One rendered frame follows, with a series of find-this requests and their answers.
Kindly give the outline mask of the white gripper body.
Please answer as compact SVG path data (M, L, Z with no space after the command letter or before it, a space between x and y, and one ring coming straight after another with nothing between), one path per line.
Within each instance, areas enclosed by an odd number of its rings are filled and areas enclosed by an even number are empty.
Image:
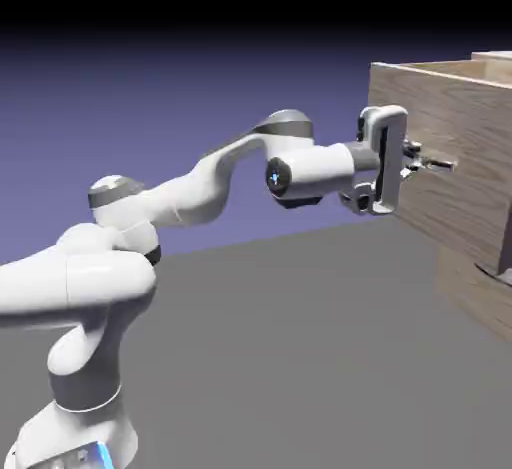
M358 140L379 159L371 207L376 215L391 214L398 206L407 115L398 105L368 106L359 115Z

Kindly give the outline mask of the metal drawer handle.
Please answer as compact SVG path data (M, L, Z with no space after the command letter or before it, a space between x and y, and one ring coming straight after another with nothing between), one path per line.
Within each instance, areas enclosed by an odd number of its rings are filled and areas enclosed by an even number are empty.
M422 158L417 160L416 163L420 169L426 169L434 172L452 172L456 168L455 162L432 158Z

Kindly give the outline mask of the light wood drawer front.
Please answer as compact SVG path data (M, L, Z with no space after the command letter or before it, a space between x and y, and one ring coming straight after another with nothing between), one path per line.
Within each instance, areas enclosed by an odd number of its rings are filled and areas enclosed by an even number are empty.
M373 63L368 102L404 107L409 139L455 165L407 179L398 217L491 274L512 268L512 84Z

